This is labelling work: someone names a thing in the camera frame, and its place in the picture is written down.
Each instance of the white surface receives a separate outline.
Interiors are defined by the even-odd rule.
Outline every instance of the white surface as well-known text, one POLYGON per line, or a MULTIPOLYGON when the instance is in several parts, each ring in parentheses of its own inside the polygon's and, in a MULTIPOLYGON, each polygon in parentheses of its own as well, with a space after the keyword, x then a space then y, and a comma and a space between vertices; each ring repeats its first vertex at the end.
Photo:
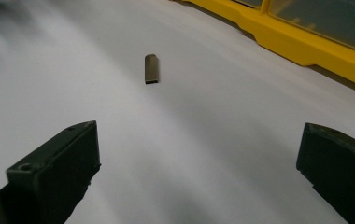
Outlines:
POLYGON ((355 137, 355 91, 166 0, 0 8, 0 188, 92 119, 103 165, 67 223, 345 223, 295 161, 305 122, 355 137))

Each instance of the yellow plastic container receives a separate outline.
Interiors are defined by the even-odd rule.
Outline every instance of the yellow plastic container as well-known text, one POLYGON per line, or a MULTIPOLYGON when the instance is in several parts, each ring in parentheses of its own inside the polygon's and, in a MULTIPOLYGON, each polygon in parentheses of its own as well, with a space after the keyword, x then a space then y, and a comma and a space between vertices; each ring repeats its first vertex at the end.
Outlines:
POLYGON ((355 82, 355 0, 183 0, 252 33, 259 45, 302 66, 355 82))

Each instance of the white table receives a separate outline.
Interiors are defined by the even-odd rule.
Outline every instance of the white table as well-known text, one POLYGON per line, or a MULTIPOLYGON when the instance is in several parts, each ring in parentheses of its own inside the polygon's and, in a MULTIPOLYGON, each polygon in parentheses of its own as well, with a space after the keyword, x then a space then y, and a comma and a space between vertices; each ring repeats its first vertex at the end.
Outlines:
POLYGON ((0 7, 0 188, 92 119, 103 165, 67 223, 345 223, 295 162, 306 122, 355 138, 354 90, 175 2, 0 7))

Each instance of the transparent plastic panel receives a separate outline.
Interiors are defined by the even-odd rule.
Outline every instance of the transparent plastic panel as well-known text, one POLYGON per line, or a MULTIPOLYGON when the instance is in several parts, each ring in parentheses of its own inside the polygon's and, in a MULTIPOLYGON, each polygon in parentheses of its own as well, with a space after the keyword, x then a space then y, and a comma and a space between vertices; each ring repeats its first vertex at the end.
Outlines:
POLYGON ((260 7, 262 5, 262 0, 233 0, 238 3, 242 3, 249 7, 260 7))
POLYGON ((355 48, 355 0, 271 0, 270 14, 355 48))

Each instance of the screw hole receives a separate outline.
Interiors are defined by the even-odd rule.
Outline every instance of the screw hole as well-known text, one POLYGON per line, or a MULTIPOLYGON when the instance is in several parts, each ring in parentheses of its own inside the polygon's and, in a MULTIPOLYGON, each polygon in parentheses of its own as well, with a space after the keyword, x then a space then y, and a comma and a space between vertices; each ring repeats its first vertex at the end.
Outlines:
POLYGON ((29 164, 29 163, 25 163, 25 164, 22 164, 20 167, 19 167, 20 170, 23 170, 23 171, 30 171, 32 170, 32 165, 29 164))

